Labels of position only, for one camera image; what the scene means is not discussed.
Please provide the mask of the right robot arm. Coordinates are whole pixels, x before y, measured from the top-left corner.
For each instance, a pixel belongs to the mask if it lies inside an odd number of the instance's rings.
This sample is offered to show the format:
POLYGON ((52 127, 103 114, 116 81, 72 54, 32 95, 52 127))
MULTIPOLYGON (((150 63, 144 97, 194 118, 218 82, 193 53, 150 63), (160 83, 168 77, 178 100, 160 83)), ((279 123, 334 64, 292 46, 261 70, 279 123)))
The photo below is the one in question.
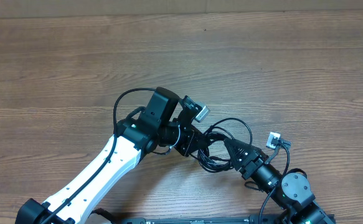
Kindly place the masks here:
POLYGON ((283 213, 274 219, 274 223, 336 222, 333 216, 327 215, 316 203, 316 197, 303 170, 280 172, 270 164, 279 149, 289 151, 289 141, 277 137, 269 140, 268 145, 275 148, 271 156, 267 156, 258 147, 236 139, 227 139, 224 144, 234 169, 241 173, 243 179, 252 179, 258 189, 267 194, 259 211, 258 223, 263 221, 263 211, 270 199, 283 209, 283 213))

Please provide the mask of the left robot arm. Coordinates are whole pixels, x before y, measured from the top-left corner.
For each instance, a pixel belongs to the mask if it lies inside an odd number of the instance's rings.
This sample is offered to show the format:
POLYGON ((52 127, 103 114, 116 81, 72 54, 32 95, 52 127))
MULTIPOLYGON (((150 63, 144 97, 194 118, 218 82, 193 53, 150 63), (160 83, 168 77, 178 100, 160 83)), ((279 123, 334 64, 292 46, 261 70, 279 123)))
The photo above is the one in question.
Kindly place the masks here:
POLYGON ((30 198, 18 211, 16 224, 85 223, 110 189, 158 146, 186 156, 210 109, 188 96, 157 87, 147 106, 114 120, 113 135, 102 151, 70 183, 43 203, 30 198))

